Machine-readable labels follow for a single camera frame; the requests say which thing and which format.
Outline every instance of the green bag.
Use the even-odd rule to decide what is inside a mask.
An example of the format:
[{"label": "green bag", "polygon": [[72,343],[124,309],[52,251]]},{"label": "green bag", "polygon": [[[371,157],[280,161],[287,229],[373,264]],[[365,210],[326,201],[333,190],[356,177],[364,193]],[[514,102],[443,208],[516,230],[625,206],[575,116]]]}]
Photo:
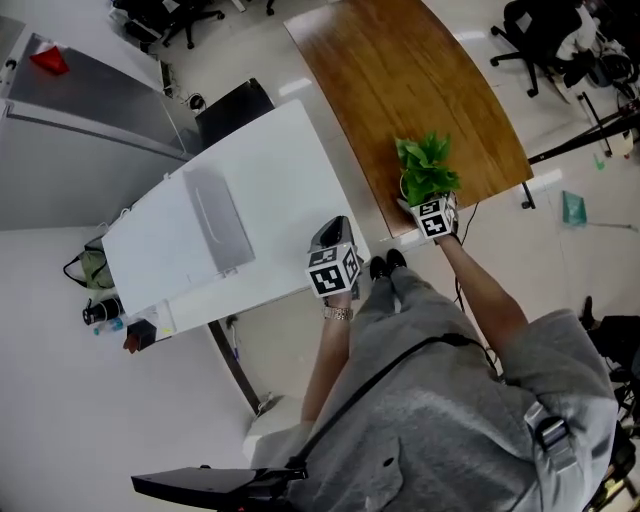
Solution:
[{"label": "green bag", "polygon": [[[67,268],[78,261],[82,265],[82,271],[85,277],[84,281],[73,277],[67,272]],[[115,286],[111,272],[109,271],[107,256],[102,247],[102,237],[94,238],[90,242],[87,242],[84,246],[84,251],[67,263],[62,268],[62,271],[69,279],[91,290],[108,290]]]}]

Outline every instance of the chair base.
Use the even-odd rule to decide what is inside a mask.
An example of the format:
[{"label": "chair base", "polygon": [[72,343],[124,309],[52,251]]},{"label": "chair base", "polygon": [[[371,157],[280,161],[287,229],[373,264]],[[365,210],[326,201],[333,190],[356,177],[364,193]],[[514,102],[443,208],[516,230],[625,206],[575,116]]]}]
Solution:
[{"label": "chair base", "polygon": [[276,11],[273,10],[273,2],[276,0],[268,0],[267,2],[267,16],[273,16]]},{"label": "chair base", "polygon": [[169,41],[171,41],[171,39],[173,39],[178,32],[184,29],[187,35],[187,48],[189,50],[193,50],[193,48],[195,48],[192,35],[193,24],[196,21],[206,20],[208,18],[217,18],[219,20],[223,20],[225,18],[225,15],[222,11],[197,12],[194,9],[189,9],[187,12],[183,13],[182,17],[180,17],[171,26],[169,34],[167,34],[167,37],[165,37],[164,41],[162,41],[162,46],[168,48],[170,46]]},{"label": "chair base", "polygon": [[[491,34],[493,36],[502,36],[511,46],[518,49],[518,45],[509,37],[509,35],[499,27],[493,26],[491,27]],[[489,62],[493,67],[497,67],[500,65],[500,61],[503,60],[516,60],[521,59],[527,65],[527,70],[529,71],[529,77],[531,78],[531,89],[527,91],[527,95],[529,98],[533,98],[538,95],[538,77],[536,76],[536,70],[534,66],[533,60],[525,55],[522,51],[517,51],[513,53],[507,53],[505,55],[498,55],[497,57],[493,57]],[[548,70],[543,69],[545,74],[548,75]]]}]

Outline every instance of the red object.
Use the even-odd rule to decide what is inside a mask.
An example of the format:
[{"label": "red object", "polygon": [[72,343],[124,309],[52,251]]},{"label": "red object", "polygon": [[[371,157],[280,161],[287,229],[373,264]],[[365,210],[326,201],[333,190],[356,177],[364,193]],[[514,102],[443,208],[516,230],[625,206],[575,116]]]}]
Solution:
[{"label": "red object", "polygon": [[67,63],[62,58],[62,54],[57,46],[53,46],[46,52],[31,55],[29,58],[41,68],[51,71],[56,75],[63,75],[69,71],[69,66],[67,66]]}]

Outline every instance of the black strap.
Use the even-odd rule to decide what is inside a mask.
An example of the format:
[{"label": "black strap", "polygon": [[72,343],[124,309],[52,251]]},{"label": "black strap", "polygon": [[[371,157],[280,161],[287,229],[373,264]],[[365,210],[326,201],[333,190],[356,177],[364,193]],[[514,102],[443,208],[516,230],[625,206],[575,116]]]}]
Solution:
[{"label": "black strap", "polygon": [[[102,272],[102,270],[109,264],[109,262],[107,261],[107,255],[105,254],[105,252],[102,249],[98,249],[95,247],[89,247],[88,245],[85,245],[85,250],[84,252],[81,252],[80,254],[78,254],[75,258],[73,258],[69,263],[67,263],[64,267],[62,267],[62,271],[64,272],[64,275],[66,275],[69,279],[71,279],[72,281],[75,281],[76,283],[78,283],[80,286],[82,286],[83,288],[87,288],[87,282],[86,281],[81,281],[80,279],[73,277],[71,274],[69,274],[69,272],[67,272],[67,268],[69,268],[71,265],[73,265],[74,263],[80,261],[80,256],[82,256],[85,252],[97,252],[98,254],[102,254],[105,257],[104,260],[104,264],[99,267],[98,269],[94,270],[91,273],[91,279],[95,279],[96,276]],[[102,290],[109,290],[109,288],[105,288],[104,286],[100,286],[98,285],[98,287]]]},{"label": "black strap", "polygon": [[71,279],[72,281],[75,281],[76,283],[78,283],[83,288],[86,288],[87,287],[87,283],[85,281],[80,281],[80,279],[77,279],[77,278],[73,277],[71,274],[69,274],[69,272],[67,272],[67,268],[69,268],[71,265],[73,265],[77,261],[80,261],[80,255],[79,254],[78,254],[78,256],[73,258],[69,263],[67,263],[64,267],[62,267],[62,271],[64,272],[64,275],[67,276],[69,279]]},{"label": "black strap", "polygon": [[485,350],[485,348],[477,341],[465,338],[461,334],[449,333],[439,338],[427,338],[426,340],[421,341],[417,345],[414,345],[410,349],[405,350],[402,354],[396,357],[387,366],[385,366],[382,370],[380,370],[373,377],[371,377],[367,382],[365,382],[362,386],[360,386],[360,388],[358,388],[358,390],[353,395],[351,395],[349,400],[347,400],[342,405],[342,407],[340,407],[340,409],[336,411],[336,413],[329,419],[329,421],[327,421],[322,426],[322,428],[318,430],[318,432],[316,432],[315,435],[311,439],[309,439],[309,441],[307,441],[307,443],[302,447],[302,450],[300,450],[298,455],[295,455],[289,459],[289,462],[287,463],[286,467],[289,469],[304,467],[306,460],[309,457],[309,454],[320,442],[320,439],[322,439],[325,436],[325,434],[329,430],[331,430],[336,423],[338,423],[340,418],[342,418],[349,409],[351,409],[364,395],[366,395],[373,386],[375,386],[378,382],[380,382],[391,370],[393,370],[396,366],[398,366],[402,361],[404,361],[411,354],[417,352],[418,350],[420,350],[421,348],[427,345],[431,345],[432,343],[437,343],[437,342],[448,343],[449,345],[453,345],[454,347],[461,347],[464,345],[478,345],[482,350],[484,350],[487,360],[489,361],[489,363],[491,363],[491,366],[493,366],[493,362],[491,361],[491,358],[487,354],[487,351]]}]

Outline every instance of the small bottle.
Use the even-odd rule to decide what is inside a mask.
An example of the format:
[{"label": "small bottle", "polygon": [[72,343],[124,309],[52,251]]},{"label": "small bottle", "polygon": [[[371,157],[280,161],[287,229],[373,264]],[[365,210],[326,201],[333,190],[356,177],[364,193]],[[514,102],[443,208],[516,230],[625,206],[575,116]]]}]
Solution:
[{"label": "small bottle", "polygon": [[94,327],[93,334],[100,336],[100,334],[107,332],[116,332],[124,329],[124,321],[121,317],[112,318],[106,322],[100,323],[97,327]]}]

